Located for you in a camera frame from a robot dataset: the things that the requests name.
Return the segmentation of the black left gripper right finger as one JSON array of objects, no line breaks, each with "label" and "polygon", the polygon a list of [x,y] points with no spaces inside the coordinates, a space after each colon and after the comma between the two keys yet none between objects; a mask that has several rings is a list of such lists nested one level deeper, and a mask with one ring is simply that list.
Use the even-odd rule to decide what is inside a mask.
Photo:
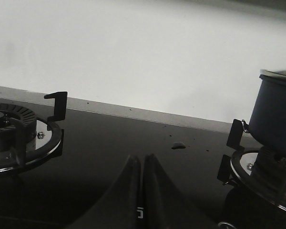
[{"label": "black left gripper right finger", "polygon": [[182,195],[154,154],[145,157],[143,192],[149,229],[218,228]]}]

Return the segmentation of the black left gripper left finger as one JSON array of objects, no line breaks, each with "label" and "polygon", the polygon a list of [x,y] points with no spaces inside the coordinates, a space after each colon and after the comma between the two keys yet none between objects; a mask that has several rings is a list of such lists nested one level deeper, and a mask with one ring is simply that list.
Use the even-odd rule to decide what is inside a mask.
[{"label": "black left gripper left finger", "polygon": [[104,195],[70,229],[135,229],[141,163],[128,156],[125,166]]}]

